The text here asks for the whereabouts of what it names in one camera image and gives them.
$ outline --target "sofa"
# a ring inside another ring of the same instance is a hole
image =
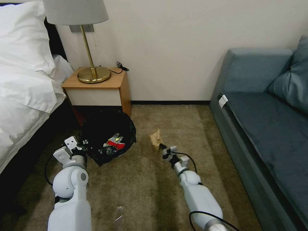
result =
[[[264,231],[308,228],[308,115],[268,92],[294,52],[230,49],[210,102]],[[228,101],[221,108],[222,95]]]

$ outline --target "lamp stem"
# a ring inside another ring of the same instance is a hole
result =
[[[81,28],[81,32],[82,32],[82,37],[83,37],[83,41],[84,41],[84,44],[86,46],[86,50],[87,50],[87,53],[88,53],[88,57],[89,57],[89,61],[90,61],[90,69],[91,69],[91,73],[92,73],[92,76],[94,79],[97,79],[97,72],[96,72],[96,68],[93,64],[93,61],[92,61],[92,56],[91,56],[91,53],[90,53],[90,49],[89,49],[89,45],[88,45],[88,40],[87,40],[87,36],[86,36],[86,33],[84,32],[84,28],[83,28],[83,25],[80,25],[80,28]]]

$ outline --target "white lampshade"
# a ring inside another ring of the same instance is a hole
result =
[[[43,0],[47,21],[57,25],[85,25],[108,20],[103,0]]]

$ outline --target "nightstand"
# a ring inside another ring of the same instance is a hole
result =
[[[129,90],[127,72],[120,74],[111,72],[111,77],[101,83],[82,83],[77,78],[77,73],[84,67],[78,68],[70,78],[68,78],[62,87],[66,93],[73,111],[82,124],[86,118],[84,113],[85,106],[120,106],[123,112],[131,115],[131,93]],[[113,71],[120,72],[121,69],[110,68]]]

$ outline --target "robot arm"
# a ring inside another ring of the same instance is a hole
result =
[[[201,183],[200,176],[194,171],[188,170],[188,157],[178,158],[177,155],[172,152],[176,152],[176,147],[170,147],[164,149],[163,158],[171,163],[171,167],[175,170],[177,176],[180,179],[180,185],[184,189],[185,199],[188,208],[193,211],[204,211],[211,213],[219,218],[223,218],[222,210],[209,191]],[[224,224],[209,215],[202,213],[192,214],[192,218],[198,226],[207,231],[227,231],[228,229]]]
[[[55,151],[54,157],[63,164],[55,176],[55,208],[49,216],[48,231],[91,231],[91,207],[87,201],[84,150],[78,147],[75,137],[65,140],[67,147]]]

